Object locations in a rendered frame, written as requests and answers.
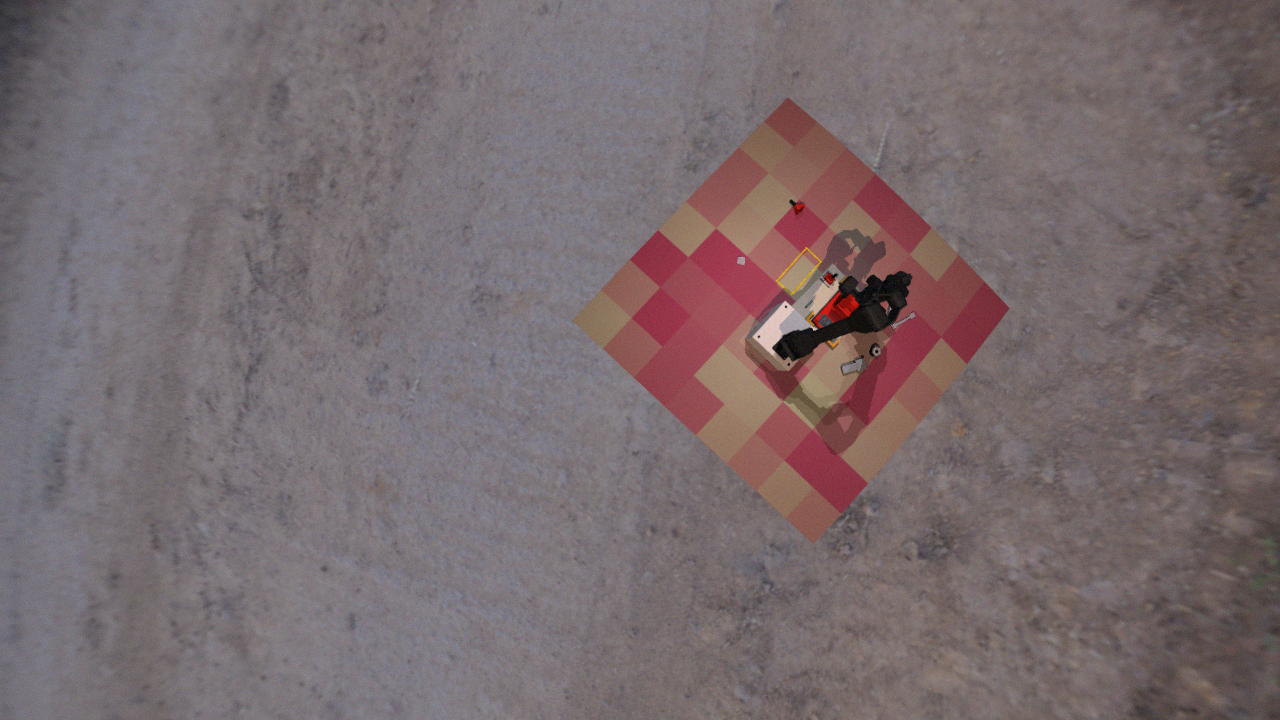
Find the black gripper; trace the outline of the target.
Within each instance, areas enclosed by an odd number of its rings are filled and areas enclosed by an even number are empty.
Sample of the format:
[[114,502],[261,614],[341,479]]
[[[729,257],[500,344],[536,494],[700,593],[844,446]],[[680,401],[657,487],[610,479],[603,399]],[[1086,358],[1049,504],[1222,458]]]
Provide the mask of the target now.
[[869,290],[861,290],[859,292],[856,287],[858,287],[858,281],[852,275],[849,275],[845,281],[841,282],[838,290],[844,293],[842,299],[847,299],[849,295],[851,293],[855,301],[859,305],[861,305],[864,301],[867,301],[868,299],[867,293]]

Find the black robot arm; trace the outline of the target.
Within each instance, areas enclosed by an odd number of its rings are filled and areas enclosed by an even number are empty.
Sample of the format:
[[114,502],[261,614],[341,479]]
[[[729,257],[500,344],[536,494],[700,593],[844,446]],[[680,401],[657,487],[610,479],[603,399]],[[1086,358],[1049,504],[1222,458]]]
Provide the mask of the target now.
[[[895,275],[888,274],[884,281],[881,281],[876,275],[868,277],[868,287],[865,288],[869,290],[867,293],[868,299],[850,316],[824,325],[818,331],[808,328],[782,334],[780,341],[773,346],[774,351],[780,354],[782,360],[790,357],[794,363],[812,354],[812,350],[817,348],[818,345],[854,331],[864,334],[872,331],[884,331],[884,328],[897,320],[900,310],[908,306],[906,297],[909,291],[906,287],[911,283],[911,279],[913,275],[906,272],[899,272]],[[872,284],[876,287],[870,288]],[[881,302],[883,301],[887,301],[890,307],[892,307],[888,316],[881,307]]]

